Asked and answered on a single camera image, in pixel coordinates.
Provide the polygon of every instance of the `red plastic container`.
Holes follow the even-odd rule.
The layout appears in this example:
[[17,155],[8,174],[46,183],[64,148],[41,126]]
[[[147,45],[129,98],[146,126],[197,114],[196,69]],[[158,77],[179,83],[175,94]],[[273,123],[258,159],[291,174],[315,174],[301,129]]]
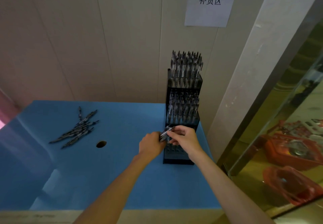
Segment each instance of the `red plastic container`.
[[268,161],[275,165],[291,166],[300,171],[323,165],[323,155],[315,141],[275,133],[264,148]]
[[264,182],[293,205],[306,203],[323,195],[323,188],[296,169],[271,166],[263,171]]

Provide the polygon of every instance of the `hand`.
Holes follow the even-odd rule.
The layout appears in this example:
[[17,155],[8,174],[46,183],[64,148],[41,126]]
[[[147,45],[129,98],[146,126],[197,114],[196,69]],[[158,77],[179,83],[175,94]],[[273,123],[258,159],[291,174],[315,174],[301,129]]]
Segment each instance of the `hand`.
[[139,143],[138,156],[143,157],[148,163],[156,158],[166,146],[165,141],[159,142],[159,134],[159,132],[146,134]]
[[167,131],[167,135],[172,138],[170,143],[179,144],[187,152],[189,158],[195,162],[196,156],[199,153],[204,153],[197,140],[195,130],[184,125],[177,125],[173,131]]

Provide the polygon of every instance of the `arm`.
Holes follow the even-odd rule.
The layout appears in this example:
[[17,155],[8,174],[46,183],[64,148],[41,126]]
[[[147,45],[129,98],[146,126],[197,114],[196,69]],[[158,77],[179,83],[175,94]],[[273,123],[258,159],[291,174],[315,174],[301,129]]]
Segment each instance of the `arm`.
[[168,131],[167,134],[173,138],[170,143],[181,145],[201,170],[232,224],[274,223],[203,151],[194,129],[179,125],[174,132]]
[[82,212],[74,223],[117,223],[139,175],[161,153],[165,145],[165,142],[159,142],[159,132],[147,134],[139,143],[139,153],[130,165]]

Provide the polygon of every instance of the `person's right hand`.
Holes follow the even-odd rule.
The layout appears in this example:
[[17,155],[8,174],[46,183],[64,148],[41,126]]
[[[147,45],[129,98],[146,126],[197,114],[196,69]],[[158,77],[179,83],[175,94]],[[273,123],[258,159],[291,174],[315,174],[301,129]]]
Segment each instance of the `person's right hand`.
[[167,135],[172,138],[170,143],[173,145],[179,144],[193,162],[195,161],[196,155],[204,153],[193,128],[177,125],[173,131],[167,131]]

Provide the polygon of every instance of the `white wall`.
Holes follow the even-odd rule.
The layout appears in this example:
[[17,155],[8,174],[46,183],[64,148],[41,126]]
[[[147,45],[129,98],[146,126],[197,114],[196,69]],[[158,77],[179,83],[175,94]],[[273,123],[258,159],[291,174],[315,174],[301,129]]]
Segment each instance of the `white wall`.
[[264,0],[212,122],[207,140],[217,161],[315,0]]
[[263,0],[235,0],[226,28],[184,26],[186,2],[0,0],[0,87],[20,107],[165,102],[172,50],[199,51],[207,132]]

